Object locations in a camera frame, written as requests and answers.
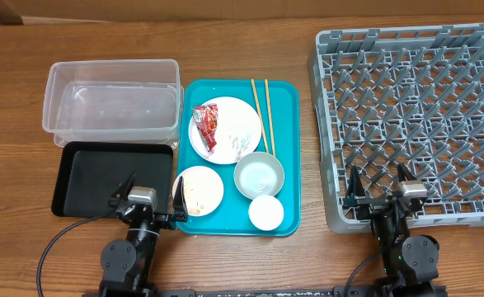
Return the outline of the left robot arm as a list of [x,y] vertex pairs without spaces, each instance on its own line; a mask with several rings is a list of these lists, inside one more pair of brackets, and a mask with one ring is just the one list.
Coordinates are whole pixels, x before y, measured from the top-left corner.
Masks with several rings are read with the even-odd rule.
[[119,185],[111,196],[115,216],[129,226],[125,239],[108,243],[101,253],[102,281],[99,296],[162,296],[149,281],[155,248],[162,229],[174,230],[189,214],[184,197],[184,179],[176,182],[173,212],[157,212],[153,188],[136,186],[135,174]]

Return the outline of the small pink bowl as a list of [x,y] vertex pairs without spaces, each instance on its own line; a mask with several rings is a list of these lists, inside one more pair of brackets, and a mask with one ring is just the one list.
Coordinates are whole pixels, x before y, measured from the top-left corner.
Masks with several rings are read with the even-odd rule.
[[179,178],[183,177],[183,196],[189,216],[205,216],[214,212],[223,199],[224,187],[219,174],[205,166],[193,166],[180,173],[173,186],[176,194]]

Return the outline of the grey bowl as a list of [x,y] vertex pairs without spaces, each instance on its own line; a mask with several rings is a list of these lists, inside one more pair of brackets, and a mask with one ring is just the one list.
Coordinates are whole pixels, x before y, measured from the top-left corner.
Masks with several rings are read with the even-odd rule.
[[233,179],[238,191],[250,200],[276,196],[284,185],[284,168],[273,155],[253,152],[238,161]]

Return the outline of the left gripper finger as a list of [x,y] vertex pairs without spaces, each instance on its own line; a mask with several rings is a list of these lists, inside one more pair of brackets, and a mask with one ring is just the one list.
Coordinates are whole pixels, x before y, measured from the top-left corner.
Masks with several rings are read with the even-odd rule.
[[188,210],[184,196],[184,178],[179,177],[176,184],[176,193],[172,202],[172,222],[186,222],[188,220]]
[[122,200],[126,200],[134,186],[136,174],[132,172],[129,177],[120,183],[109,199],[109,206],[118,206]]

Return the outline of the red snack wrapper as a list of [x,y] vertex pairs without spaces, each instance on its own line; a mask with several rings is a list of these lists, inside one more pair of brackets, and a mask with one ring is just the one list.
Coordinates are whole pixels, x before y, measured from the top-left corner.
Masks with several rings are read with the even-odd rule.
[[196,106],[192,110],[192,115],[204,146],[211,152],[217,144],[215,133],[218,126],[218,106],[216,104]]

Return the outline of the small white cup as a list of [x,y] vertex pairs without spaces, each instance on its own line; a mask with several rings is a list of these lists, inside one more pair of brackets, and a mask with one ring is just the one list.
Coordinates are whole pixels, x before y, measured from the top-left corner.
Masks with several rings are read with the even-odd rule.
[[249,205],[249,219],[259,230],[277,229],[284,219],[284,207],[281,202],[268,195],[258,196]]

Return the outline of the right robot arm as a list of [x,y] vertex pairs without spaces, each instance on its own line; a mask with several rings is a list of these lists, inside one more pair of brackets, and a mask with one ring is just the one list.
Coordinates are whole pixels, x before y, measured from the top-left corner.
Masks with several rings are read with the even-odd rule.
[[[368,220],[379,244],[379,251],[362,261],[348,278],[344,296],[446,296],[443,286],[433,280],[439,276],[439,243],[429,235],[412,235],[406,217],[422,208],[428,199],[425,184],[403,164],[397,165],[397,189],[384,198],[368,198],[356,166],[350,179],[344,204],[357,209],[356,218]],[[377,257],[383,259],[385,277],[360,289],[353,279]]]

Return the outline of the large white plate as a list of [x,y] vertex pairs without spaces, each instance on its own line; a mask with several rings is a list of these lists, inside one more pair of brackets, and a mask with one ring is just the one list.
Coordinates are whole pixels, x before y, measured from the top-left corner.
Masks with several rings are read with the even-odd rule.
[[216,97],[202,103],[202,106],[216,106],[218,115],[215,117],[216,145],[208,150],[193,112],[190,113],[189,141],[200,157],[210,163],[227,165],[237,163],[256,150],[261,141],[261,120],[249,103],[236,97]]

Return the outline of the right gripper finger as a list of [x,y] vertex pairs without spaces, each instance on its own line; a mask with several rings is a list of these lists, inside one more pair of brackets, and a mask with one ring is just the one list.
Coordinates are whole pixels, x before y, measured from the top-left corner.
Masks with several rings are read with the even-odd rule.
[[404,163],[397,165],[397,180],[399,183],[416,181],[416,177],[410,172]]
[[345,196],[345,206],[357,206],[357,199],[366,197],[362,181],[357,167],[353,165],[350,169],[350,179]]

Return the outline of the wooden chopstick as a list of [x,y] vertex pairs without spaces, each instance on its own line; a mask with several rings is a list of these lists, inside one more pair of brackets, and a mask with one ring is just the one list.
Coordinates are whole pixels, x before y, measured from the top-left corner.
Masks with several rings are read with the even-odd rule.
[[252,88],[252,91],[253,91],[254,101],[255,101],[255,104],[256,104],[256,112],[257,112],[257,115],[259,116],[259,120],[260,120],[260,123],[261,123],[261,135],[262,135],[262,138],[263,138],[263,143],[264,143],[264,146],[265,146],[265,151],[267,153],[269,153],[270,152],[269,145],[267,143],[265,126],[264,126],[264,123],[263,123],[263,118],[262,118],[262,114],[261,114],[261,107],[260,107],[259,97],[258,97],[257,90],[256,90],[256,82],[255,82],[254,79],[251,79],[251,88]]
[[272,154],[274,157],[276,157],[274,126],[273,126],[273,119],[272,119],[270,88],[269,88],[268,79],[265,79],[264,83],[265,83],[265,98],[266,98],[266,105],[267,105],[267,112],[268,112],[268,122],[269,122],[269,128],[270,128],[270,142],[271,142]]

